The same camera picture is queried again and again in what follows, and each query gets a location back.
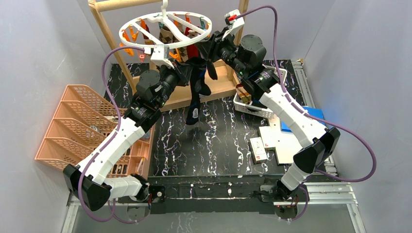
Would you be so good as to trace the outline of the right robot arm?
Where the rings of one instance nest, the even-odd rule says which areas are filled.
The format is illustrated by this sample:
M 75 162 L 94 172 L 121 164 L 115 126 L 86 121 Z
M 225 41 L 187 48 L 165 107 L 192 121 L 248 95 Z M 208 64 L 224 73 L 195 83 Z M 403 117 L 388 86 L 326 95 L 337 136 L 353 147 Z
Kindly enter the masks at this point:
M 258 36 L 246 35 L 238 46 L 233 40 L 233 35 L 216 31 L 195 46 L 207 61 L 223 60 L 229 65 L 252 98 L 269 108 L 298 139 L 302 149 L 293 156 L 292 165 L 272 188 L 273 197 L 286 200 L 330 156 L 341 134 L 335 127 L 328 129 L 308 117 L 304 108 L 283 90 L 280 73 L 263 65 L 266 48 Z

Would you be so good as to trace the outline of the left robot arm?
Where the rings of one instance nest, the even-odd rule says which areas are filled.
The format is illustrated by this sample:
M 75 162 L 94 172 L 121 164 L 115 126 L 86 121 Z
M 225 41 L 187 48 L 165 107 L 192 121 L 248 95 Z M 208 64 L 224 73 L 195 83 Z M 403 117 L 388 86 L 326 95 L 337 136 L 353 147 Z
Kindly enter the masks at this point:
M 77 165 L 67 165 L 64 178 L 69 191 L 91 211 L 109 200 L 126 196 L 145 199 L 148 181 L 138 174 L 108 178 L 108 173 L 126 151 L 158 121 L 160 109 L 177 86 L 186 86 L 195 70 L 194 63 L 173 62 L 158 70 L 141 73 L 136 93 L 118 124 L 96 149 Z

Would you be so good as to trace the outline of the yellow-orange clothes peg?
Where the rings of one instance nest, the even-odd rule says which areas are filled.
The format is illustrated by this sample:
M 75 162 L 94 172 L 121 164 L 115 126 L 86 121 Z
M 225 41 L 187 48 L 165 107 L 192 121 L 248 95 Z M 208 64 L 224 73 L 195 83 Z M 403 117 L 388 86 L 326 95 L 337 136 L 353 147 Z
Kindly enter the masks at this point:
M 179 52 L 178 49 L 175 49 L 174 52 L 170 51 L 169 55 L 170 55 L 171 58 L 176 59 L 178 62 L 182 61 L 181 55 L 180 55 L 180 52 Z

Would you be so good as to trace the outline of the black sock with blue print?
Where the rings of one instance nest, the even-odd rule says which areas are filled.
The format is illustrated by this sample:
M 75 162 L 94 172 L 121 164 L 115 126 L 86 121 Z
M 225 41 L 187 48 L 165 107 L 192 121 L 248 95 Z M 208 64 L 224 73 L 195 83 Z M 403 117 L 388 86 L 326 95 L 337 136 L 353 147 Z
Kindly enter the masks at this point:
M 192 64 L 194 66 L 193 69 L 198 69 L 198 80 L 195 83 L 190 83 L 191 101 L 186 118 L 187 125 L 194 125 L 199 121 L 201 104 L 200 98 L 209 96 L 211 94 L 211 90 L 205 83 L 205 74 L 207 71 L 206 61 L 201 57 L 192 57 L 188 59 L 186 63 Z

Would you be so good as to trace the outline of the orange clothes peg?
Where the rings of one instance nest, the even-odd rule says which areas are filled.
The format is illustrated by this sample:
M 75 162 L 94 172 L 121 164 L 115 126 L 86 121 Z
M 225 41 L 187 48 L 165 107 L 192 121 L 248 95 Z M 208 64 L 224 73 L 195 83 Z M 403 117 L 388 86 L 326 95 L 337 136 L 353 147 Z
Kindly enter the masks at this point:
M 123 44 L 123 43 L 119 43 L 119 46 L 120 47 L 124 47 L 125 45 Z M 123 51 L 125 52 L 125 53 L 127 53 L 129 56 L 134 56 L 134 51 L 133 51 L 133 49 L 130 49 L 130 48 L 126 48 L 126 49 L 123 49 Z

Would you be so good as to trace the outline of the white round clip hanger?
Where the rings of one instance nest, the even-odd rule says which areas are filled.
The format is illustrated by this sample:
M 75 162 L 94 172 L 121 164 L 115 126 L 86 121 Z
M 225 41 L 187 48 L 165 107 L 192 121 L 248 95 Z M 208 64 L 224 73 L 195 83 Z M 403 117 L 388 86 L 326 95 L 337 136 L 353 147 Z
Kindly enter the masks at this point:
M 194 12 L 168 11 L 168 3 L 163 0 L 160 12 L 136 17 L 121 26 L 118 32 L 121 45 L 154 48 L 165 44 L 177 49 L 209 37 L 210 18 Z

